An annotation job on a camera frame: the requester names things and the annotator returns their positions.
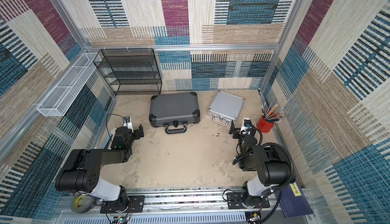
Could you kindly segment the dark grey poker case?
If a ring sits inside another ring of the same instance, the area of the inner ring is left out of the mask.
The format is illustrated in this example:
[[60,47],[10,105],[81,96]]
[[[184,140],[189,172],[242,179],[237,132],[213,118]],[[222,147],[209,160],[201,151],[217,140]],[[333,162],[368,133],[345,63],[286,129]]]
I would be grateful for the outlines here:
[[150,99],[149,122],[152,127],[163,127],[165,133],[180,134],[189,124],[201,120],[201,111],[196,92],[157,95]]

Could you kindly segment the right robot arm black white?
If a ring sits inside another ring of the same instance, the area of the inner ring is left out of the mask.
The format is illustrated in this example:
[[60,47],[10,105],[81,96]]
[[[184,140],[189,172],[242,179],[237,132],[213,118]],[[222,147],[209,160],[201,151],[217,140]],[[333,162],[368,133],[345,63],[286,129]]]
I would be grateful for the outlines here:
[[257,173],[243,184],[240,201],[245,208],[262,206],[263,199],[296,181],[295,166],[290,153],[277,143],[263,143],[263,134],[251,120],[245,119],[240,128],[231,122],[229,134],[238,140],[237,155],[232,165],[242,171]]

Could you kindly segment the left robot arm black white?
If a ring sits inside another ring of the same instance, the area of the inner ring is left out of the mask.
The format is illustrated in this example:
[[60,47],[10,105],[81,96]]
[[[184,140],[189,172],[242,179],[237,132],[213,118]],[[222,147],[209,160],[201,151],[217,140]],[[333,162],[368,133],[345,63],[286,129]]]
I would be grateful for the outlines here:
[[122,126],[116,129],[110,149],[72,150],[56,178],[56,190],[100,199],[101,213],[129,211],[126,188],[104,180],[100,172],[102,166],[126,163],[133,154],[134,141],[142,137],[142,125],[135,131]]

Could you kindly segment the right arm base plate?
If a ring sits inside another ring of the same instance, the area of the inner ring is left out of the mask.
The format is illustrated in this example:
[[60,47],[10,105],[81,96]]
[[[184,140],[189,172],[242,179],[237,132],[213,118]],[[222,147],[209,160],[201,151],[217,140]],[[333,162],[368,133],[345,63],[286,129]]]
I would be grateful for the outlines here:
[[269,200],[261,197],[253,197],[242,192],[228,190],[222,194],[227,202],[228,209],[265,209],[270,208]]

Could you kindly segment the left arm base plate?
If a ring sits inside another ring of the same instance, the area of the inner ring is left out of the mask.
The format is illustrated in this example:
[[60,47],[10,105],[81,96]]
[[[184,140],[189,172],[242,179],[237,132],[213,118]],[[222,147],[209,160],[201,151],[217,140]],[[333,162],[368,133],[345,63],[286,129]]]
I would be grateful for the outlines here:
[[145,196],[128,196],[124,201],[104,201],[101,204],[100,214],[141,213],[144,201]]

